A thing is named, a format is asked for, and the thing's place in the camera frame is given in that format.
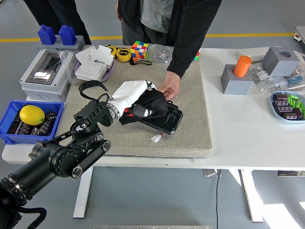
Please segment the person's right hand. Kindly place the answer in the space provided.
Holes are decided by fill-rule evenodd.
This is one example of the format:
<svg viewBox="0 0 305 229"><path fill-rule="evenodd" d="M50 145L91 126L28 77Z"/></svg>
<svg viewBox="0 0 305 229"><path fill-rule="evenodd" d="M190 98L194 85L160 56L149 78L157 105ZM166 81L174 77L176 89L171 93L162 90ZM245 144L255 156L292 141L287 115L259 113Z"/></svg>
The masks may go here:
<svg viewBox="0 0 305 229"><path fill-rule="evenodd" d="M118 20L121 21L122 19L119 15L119 1L116 2L116 7L115 8L116 8L116 17L117 17Z"/></svg>

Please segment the person's left hand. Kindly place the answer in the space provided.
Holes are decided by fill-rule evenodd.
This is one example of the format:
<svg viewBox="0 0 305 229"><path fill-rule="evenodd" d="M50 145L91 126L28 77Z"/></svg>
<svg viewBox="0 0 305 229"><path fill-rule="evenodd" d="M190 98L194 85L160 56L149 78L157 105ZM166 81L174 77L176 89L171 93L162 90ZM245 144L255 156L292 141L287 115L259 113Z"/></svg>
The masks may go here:
<svg viewBox="0 0 305 229"><path fill-rule="evenodd" d="M174 72L167 71L165 80L157 90L164 94L166 100L172 100L180 93L181 78Z"/></svg>

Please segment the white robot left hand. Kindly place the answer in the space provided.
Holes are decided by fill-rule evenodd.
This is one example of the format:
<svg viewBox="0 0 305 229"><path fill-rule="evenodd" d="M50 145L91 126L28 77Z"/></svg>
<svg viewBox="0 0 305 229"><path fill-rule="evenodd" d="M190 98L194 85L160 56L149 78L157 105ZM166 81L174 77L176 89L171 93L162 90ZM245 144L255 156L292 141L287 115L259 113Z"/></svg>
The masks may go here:
<svg viewBox="0 0 305 229"><path fill-rule="evenodd" d="M108 106L120 118L124 110L130 108L148 88L156 89L152 82L146 80L125 81L112 95Z"/></svg>

